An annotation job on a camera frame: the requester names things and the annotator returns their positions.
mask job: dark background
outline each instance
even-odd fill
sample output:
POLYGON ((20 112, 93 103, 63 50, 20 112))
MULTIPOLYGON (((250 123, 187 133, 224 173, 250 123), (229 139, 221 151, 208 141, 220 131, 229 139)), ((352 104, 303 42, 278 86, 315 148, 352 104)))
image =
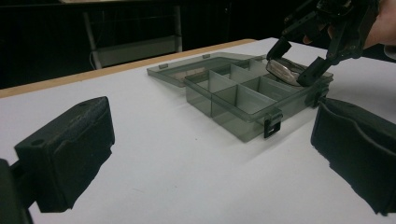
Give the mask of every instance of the dark background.
MULTIPOLYGON (((283 19, 302 2, 203 1, 182 5, 183 50, 245 38, 280 37, 283 19)), ((173 6, 168 5, 62 7, 50 0, 7 0, 0 9, 0 89, 91 71, 84 11, 89 14, 98 48, 175 33, 173 6), (57 7, 35 7, 48 3, 57 7)), ((324 35, 313 46, 326 48, 328 41, 324 35)), ((382 46, 366 50, 363 56, 387 59, 382 46)))

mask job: wooden table edge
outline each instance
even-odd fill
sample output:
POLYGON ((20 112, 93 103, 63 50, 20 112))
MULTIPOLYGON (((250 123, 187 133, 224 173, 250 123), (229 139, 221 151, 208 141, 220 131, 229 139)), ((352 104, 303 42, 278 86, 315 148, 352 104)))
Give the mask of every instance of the wooden table edge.
POLYGON ((99 69, 99 70, 93 70, 93 71, 89 71, 89 72, 84 72, 84 73, 80 73, 80 74, 75 74, 75 75, 71 75, 71 76, 67 76, 67 77, 58 77, 58 78, 54 78, 54 79, 39 81, 39 82, 21 85, 21 86, 17 86, 17 87, 6 88, 6 89, 0 90, 0 98, 5 98, 5 97, 13 96, 13 95, 19 95, 19 94, 23 94, 23 93, 27 93, 27 92, 31 92, 31 91, 40 91, 40 90, 44 90, 44 89, 48 89, 48 88, 52 88, 52 87, 70 84, 73 82, 87 80, 90 78, 107 76, 107 75, 111 75, 114 73, 130 70, 130 69, 134 69, 137 67, 142 67, 142 66, 146 66, 146 65, 150 65, 150 64, 154 64, 154 63, 161 63, 161 62, 174 60, 174 59, 178 59, 178 58, 182 58, 182 57, 187 57, 187 56, 191 56, 191 55, 195 55, 195 54, 206 53, 206 52, 213 51, 213 50, 226 49, 226 48, 230 48, 230 47, 234 47, 234 46, 238 46, 238 45, 248 44, 248 43, 255 42, 255 41, 256 41, 255 39, 241 39, 241 40, 236 40, 233 42, 214 45, 214 46, 210 46, 210 47, 205 47, 205 48, 200 48, 200 49, 192 49, 192 50, 169 54, 169 55, 164 55, 164 56, 160 56, 160 57, 156 57, 156 58, 146 59, 146 60, 142 60, 142 61, 136 61, 133 63, 125 63, 125 64, 121 64, 121 65, 111 66, 111 67, 107 67, 107 68, 103 68, 103 69, 99 69))

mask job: plastic organizer box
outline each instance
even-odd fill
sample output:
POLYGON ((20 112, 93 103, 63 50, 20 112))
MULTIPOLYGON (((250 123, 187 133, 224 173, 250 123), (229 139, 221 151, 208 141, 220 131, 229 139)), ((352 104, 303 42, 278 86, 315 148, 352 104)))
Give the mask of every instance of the plastic organizer box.
POLYGON ((310 87, 291 86, 271 75, 266 62, 265 55, 216 53, 152 67, 148 74, 185 86, 188 103, 248 142, 271 136, 282 120, 316 107, 332 82, 332 74, 325 73, 310 87))

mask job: white table surface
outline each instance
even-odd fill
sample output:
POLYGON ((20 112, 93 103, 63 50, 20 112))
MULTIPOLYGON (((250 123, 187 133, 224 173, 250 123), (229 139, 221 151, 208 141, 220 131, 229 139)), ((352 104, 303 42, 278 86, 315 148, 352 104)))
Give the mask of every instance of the white table surface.
MULTIPOLYGON (((218 51, 263 55, 275 42, 218 51)), ((325 57, 292 45, 285 57, 297 63, 325 57)), ((316 109, 267 140, 243 143, 189 105, 184 89, 148 76, 154 65, 0 99, 0 158, 8 163, 18 159, 15 145, 73 105, 110 102, 113 154, 72 210, 41 214, 34 203, 35 223, 396 223, 376 215, 311 146, 316 109)), ((329 72, 328 97, 396 122, 396 63, 350 59, 329 72)))

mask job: table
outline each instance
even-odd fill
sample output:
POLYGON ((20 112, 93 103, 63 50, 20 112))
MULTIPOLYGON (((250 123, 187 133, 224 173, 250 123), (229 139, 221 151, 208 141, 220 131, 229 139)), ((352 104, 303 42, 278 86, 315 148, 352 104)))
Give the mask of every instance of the table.
MULTIPOLYGON (((116 144, 74 208, 30 211, 35 223, 392 223, 376 215, 309 139, 317 110, 307 108, 278 133, 242 143, 185 100, 185 90, 147 68, 222 51, 263 55, 275 38, 181 52, 152 60, 0 91, 0 157, 71 106, 110 102, 116 144)), ((292 43, 285 57, 310 64, 325 50, 292 43)), ((396 63, 347 60, 328 97, 396 122, 396 63)))

